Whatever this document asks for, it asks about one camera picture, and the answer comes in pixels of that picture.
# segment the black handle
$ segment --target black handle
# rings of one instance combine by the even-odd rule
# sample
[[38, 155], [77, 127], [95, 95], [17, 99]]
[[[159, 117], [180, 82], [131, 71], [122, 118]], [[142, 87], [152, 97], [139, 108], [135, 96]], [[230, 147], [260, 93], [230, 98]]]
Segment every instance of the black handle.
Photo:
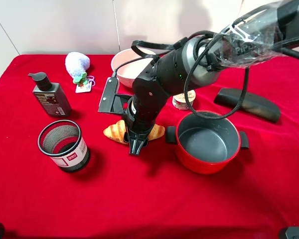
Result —
[[177, 137], [176, 136], [176, 127], [175, 126], [168, 126], [166, 128], [166, 133], [165, 133], [166, 143], [177, 144], [176, 137]]
[[[237, 105], [241, 90], [222, 88], [216, 96], [214, 103], [234, 107]], [[264, 97], [247, 92], [240, 110], [249, 112], [263, 119], [276, 123], [280, 118], [280, 109], [273, 102]]]
[[249, 148], [249, 141], [248, 141], [246, 133], [243, 132], [243, 131], [239, 131], [239, 135], [240, 135], [240, 141], [241, 141], [240, 148], [241, 149], [248, 149]]

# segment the black cable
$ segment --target black cable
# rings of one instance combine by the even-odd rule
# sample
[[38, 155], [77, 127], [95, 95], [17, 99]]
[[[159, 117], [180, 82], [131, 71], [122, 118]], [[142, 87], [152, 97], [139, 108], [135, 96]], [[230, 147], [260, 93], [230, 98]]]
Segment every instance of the black cable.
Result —
[[281, 49], [281, 53], [283, 53], [283, 54], [285, 54], [287, 56], [291, 56], [291, 57], [296, 58], [296, 59], [299, 60], [299, 51], [295, 51], [295, 50], [283, 47]]
[[219, 38], [221, 38], [222, 35], [217, 35], [215, 36], [205, 47], [204, 51], [202, 52], [202, 54], [199, 55], [199, 57], [197, 58], [197, 60], [195, 61], [194, 65], [192, 66], [192, 68], [190, 69], [186, 80], [185, 80], [185, 85], [184, 85], [184, 96], [185, 96], [185, 101], [186, 104], [188, 106], [188, 108], [193, 112], [193, 114], [195, 114], [198, 117], [204, 118], [204, 119], [212, 119], [212, 120], [221, 120], [224, 119], [230, 115], [232, 115], [233, 113], [235, 113], [237, 110], [239, 110], [239, 108], [241, 107], [242, 103], [244, 102], [245, 99], [245, 95], [247, 92], [247, 86], [248, 86], [248, 79], [249, 79], [249, 68], [245, 69], [245, 77], [244, 77], [244, 86], [243, 86], [243, 90], [241, 92], [241, 95], [239, 97], [239, 100], [237, 102], [237, 105], [234, 107], [234, 109], [232, 109], [229, 113], [222, 115], [222, 116], [215, 116], [215, 117], [210, 117], [210, 116], [205, 116], [200, 114], [199, 112], [197, 112], [193, 106], [189, 103], [189, 99], [188, 99], [188, 86], [189, 86], [189, 82], [190, 79], [196, 69], [196, 67], [198, 66], [199, 62], [204, 58], [204, 56], [208, 53], [209, 49], [218, 41]]
[[191, 34], [191, 36], [188, 38], [188, 39], [192, 39], [196, 36], [206, 36], [207, 38], [213, 38], [214, 35], [216, 35], [216, 32], [213, 32], [213, 31], [207, 31], [207, 30], [204, 30], [204, 31], [197, 31], [193, 34]]
[[[184, 37], [183, 39], [179, 40], [178, 42], [174, 44], [160, 44], [160, 43], [152, 43], [147, 41], [141, 41], [141, 40], [135, 40], [132, 42], [131, 49], [138, 54], [141, 57], [144, 58], [153, 58], [155, 62], [159, 60], [160, 55], [165, 55], [169, 53], [172, 50], [176, 50], [182, 46], [185, 45], [185, 43], [188, 41], [187, 37]], [[138, 46], [148, 48], [148, 49], [156, 49], [156, 50], [167, 50], [160, 54], [146, 54], [145, 52], [141, 51]]]
[[127, 65], [127, 64], [130, 64], [130, 63], [133, 63], [133, 62], [135, 62], [135, 61], [142, 60], [142, 59], [144, 59], [144, 57], [139, 57], [139, 58], [136, 58], [136, 59], [127, 61], [127, 62], [123, 63], [122, 65], [119, 65], [119, 66], [114, 70], [114, 72], [113, 72], [113, 74], [112, 74], [112, 77], [116, 77], [116, 76], [117, 76], [117, 74], [118, 74], [118, 70], [119, 70], [122, 66], [125, 66], [125, 65]]
[[271, 9], [271, 8], [274, 8], [275, 4], [277, 4], [278, 1], [276, 2], [272, 2], [272, 3], [268, 3], [268, 4], [265, 4], [265, 5], [262, 5], [262, 6], [259, 6], [258, 8], [254, 9], [254, 10], [251, 10], [250, 12], [246, 13], [245, 15], [241, 16], [240, 18], [236, 19], [232, 26], [234, 27], [235, 25], [241, 23], [242, 21], [252, 17], [253, 15], [257, 14], [257, 13], [260, 13], [261, 11], [264, 11], [264, 10], [268, 10], [268, 9]]
[[[208, 38], [212, 38], [212, 37], [203, 35], [203, 36], [201, 36], [201, 37], [195, 42], [194, 47], [193, 47], [193, 56], [194, 56], [194, 60], [197, 60], [197, 58], [198, 58], [198, 51], [199, 51], [200, 47], [203, 46], [203, 45], [205, 44], [205, 43], [203, 42], [203, 40], [206, 40], [206, 39], [208, 39]], [[201, 62], [201, 61], [200, 61], [198, 64], [199, 64], [200, 66], [207, 67], [207, 66], [210, 65], [210, 60], [209, 60], [208, 57], [206, 57], [206, 60], [207, 60], [207, 63], [205, 63], [205, 62]]]
[[291, 39], [288, 39], [288, 40], [283, 40], [283, 41], [276, 42], [274, 44], [272, 50], [279, 52], [279, 50], [281, 48], [287, 47], [287, 46], [290, 46], [290, 45], [293, 45], [293, 44], [297, 44], [297, 43], [299, 43], [299, 36], [291, 38]]

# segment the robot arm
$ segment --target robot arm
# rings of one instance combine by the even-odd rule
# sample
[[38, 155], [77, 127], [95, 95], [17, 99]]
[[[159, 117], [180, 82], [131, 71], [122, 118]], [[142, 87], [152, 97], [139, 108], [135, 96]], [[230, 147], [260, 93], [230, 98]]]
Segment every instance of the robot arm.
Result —
[[186, 41], [163, 57], [155, 56], [135, 79], [133, 96], [117, 94], [119, 82], [115, 74], [106, 83], [98, 111], [124, 119], [125, 141], [132, 155], [138, 155], [147, 145], [157, 115], [170, 96], [184, 91], [186, 79], [188, 89], [193, 90], [213, 84], [227, 67], [249, 67], [271, 59], [277, 52], [299, 58], [299, 53], [291, 50], [299, 46], [299, 0], [251, 11], [212, 40], [194, 34]]

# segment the red tablecloth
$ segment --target red tablecloth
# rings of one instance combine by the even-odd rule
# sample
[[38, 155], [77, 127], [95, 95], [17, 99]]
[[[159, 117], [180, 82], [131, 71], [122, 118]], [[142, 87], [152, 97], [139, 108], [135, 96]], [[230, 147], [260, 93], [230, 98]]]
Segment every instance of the red tablecloth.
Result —
[[[120, 119], [97, 112], [113, 56], [89, 57], [97, 82], [90, 93], [74, 93], [65, 55], [18, 56], [0, 78], [0, 222], [7, 238], [273, 239], [283, 227], [299, 226], [298, 60], [276, 58], [251, 68], [249, 91], [277, 103], [281, 120], [231, 116], [250, 149], [206, 176], [184, 168], [164, 138], [132, 157], [126, 145], [103, 136]], [[92, 151], [80, 172], [61, 171], [37, 147], [41, 130], [57, 120], [32, 94], [27, 74], [39, 71], [61, 83], [74, 110], [69, 119], [81, 126]], [[243, 74], [225, 70], [216, 84], [196, 91], [195, 108], [229, 111], [213, 99], [221, 87], [241, 88]], [[156, 122], [175, 125], [187, 113], [169, 99]]]

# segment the stuffed toy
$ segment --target stuffed toy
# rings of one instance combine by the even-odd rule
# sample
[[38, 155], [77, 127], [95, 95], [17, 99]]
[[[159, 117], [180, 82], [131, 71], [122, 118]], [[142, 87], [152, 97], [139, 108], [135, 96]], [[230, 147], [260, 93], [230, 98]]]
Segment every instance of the stuffed toy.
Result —
[[90, 67], [90, 58], [80, 52], [70, 52], [65, 58], [65, 68], [73, 78], [73, 83], [86, 85], [86, 70]]

